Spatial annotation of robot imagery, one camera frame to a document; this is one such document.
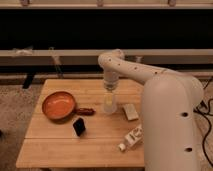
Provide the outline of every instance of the plastic bottle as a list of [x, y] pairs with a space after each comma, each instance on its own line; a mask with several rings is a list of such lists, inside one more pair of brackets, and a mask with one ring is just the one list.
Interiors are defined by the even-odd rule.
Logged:
[[124, 137], [124, 141], [118, 145], [120, 151], [124, 152], [142, 139], [142, 126], [138, 125]]
[[107, 91], [104, 95], [103, 111], [106, 114], [112, 114], [116, 112], [117, 104], [115, 94], [112, 91]]

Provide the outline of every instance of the black cable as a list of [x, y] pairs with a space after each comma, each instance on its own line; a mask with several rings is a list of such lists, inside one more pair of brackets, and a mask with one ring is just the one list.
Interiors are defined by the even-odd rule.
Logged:
[[208, 116], [213, 116], [213, 114], [212, 113], [210, 113], [211, 112], [211, 102], [213, 102], [213, 98], [211, 98], [211, 99], [209, 99], [208, 100], [208, 104], [207, 104], [207, 112], [203, 112], [203, 111], [201, 111], [198, 107], [196, 108], [196, 110], [194, 111], [194, 112], [196, 112], [196, 113], [199, 113], [199, 114], [204, 114], [204, 115], [208, 115]]
[[209, 79], [209, 81], [207, 82], [207, 84], [203, 87], [203, 89], [205, 90], [209, 84], [213, 81], [213, 76]]
[[211, 121], [209, 120], [209, 118], [203, 114], [202, 112], [197, 112], [199, 115], [201, 115], [203, 118], [206, 119], [206, 121], [208, 122], [208, 125], [209, 125], [209, 128], [208, 128], [208, 131], [206, 132], [206, 134], [204, 135], [203, 137], [203, 140], [202, 140], [202, 149], [203, 149], [203, 153], [207, 159], [207, 161], [209, 162], [209, 164], [213, 167], [213, 162], [210, 160], [207, 152], [206, 152], [206, 146], [205, 146], [205, 143], [206, 143], [206, 140], [207, 140], [207, 137], [209, 136], [211, 130], [212, 130], [212, 124], [211, 124]]
[[[207, 82], [207, 84], [203, 87], [203, 89], [205, 90], [209, 84], [211, 83], [211, 81], [213, 81], [213, 76], [209, 79], [209, 81]], [[205, 133], [204, 137], [203, 137], [203, 140], [202, 140], [202, 149], [203, 149], [203, 153], [204, 153], [204, 156], [206, 157], [207, 161], [209, 162], [209, 164], [211, 165], [211, 167], [213, 167], [213, 162], [210, 160], [207, 152], [206, 152], [206, 140], [210, 134], [210, 132], [212, 131], [212, 123], [211, 121], [209, 120], [208, 116], [213, 116], [211, 112], [211, 102], [213, 101], [213, 98], [209, 99], [208, 100], [208, 105], [207, 105], [207, 112], [203, 112], [201, 111], [198, 107], [196, 107], [196, 110], [194, 110], [194, 112], [196, 112], [197, 114], [201, 115], [203, 118], [206, 119], [206, 121], [208, 122], [208, 130], [207, 132]]]

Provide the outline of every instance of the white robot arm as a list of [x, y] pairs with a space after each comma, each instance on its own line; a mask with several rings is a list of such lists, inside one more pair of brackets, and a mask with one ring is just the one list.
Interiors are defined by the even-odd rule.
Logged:
[[99, 56], [104, 87], [114, 90], [119, 75], [143, 84], [141, 120], [146, 171], [200, 171], [193, 109], [203, 99], [195, 77], [166, 68], [128, 62], [117, 49]]

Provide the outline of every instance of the floor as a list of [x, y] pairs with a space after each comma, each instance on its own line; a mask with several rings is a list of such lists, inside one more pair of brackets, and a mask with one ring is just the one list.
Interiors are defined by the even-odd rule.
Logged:
[[[21, 148], [21, 144], [28, 127], [31, 114], [39, 97], [42, 84], [32, 84], [29, 89], [22, 89], [22, 85], [7, 85], [0, 82], [0, 129], [4, 136], [0, 139], [0, 171], [30, 171], [30, 169], [16, 169], [15, 163]], [[213, 83], [205, 91], [205, 100], [213, 97]], [[202, 171], [213, 171], [201, 149], [201, 140], [207, 129], [206, 121], [199, 115], [195, 115], [198, 126], [198, 155], [202, 166]], [[213, 132], [207, 141], [207, 152], [213, 160]], [[85, 170], [85, 169], [62, 169], [62, 170]], [[86, 169], [92, 170], [109, 170], [109, 169]]]

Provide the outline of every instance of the wooden tabletop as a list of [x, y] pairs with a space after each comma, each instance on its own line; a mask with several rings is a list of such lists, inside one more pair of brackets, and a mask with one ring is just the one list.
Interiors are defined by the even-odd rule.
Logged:
[[[42, 113], [44, 99], [56, 92], [71, 93], [78, 107], [93, 108], [93, 116], [74, 115], [65, 123], [54, 123]], [[112, 115], [102, 111], [101, 79], [46, 80], [32, 115], [17, 168], [77, 168], [77, 167], [144, 167], [143, 144], [122, 153], [118, 144], [124, 136], [140, 124], [127, 121], [122, 105], [133, 103], [140, 112], [142, 86], [131, 80], [119, 80], [115, 90], [118, 110]], [[85, 121], [86, 132], [78, 137], [72, 124], [77, 118]]]

